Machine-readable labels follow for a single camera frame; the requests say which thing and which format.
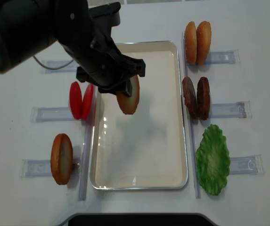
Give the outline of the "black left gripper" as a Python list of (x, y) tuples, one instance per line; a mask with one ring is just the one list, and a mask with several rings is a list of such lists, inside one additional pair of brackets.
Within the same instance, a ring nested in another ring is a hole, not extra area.
[(119, 2), (89, 8), (87, 2), (61, 3), (61, 44), (79, 64), (76, 78), (99, 88), (101, 93), (131, 94), (130, 79), (145, 76), (142, 59), (120, 52), (111, 37), (120, 24)]

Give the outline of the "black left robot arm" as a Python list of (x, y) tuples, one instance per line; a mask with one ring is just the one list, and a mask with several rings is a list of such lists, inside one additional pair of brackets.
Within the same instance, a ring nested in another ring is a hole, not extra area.
[(0, 0), (0, 74), (59, 42), (78, 64), (76, 78), (101, 93), (139, 93), (145, 62), (120, 52), (111, 29), (119, 2), (90, 8), (85, 0)]

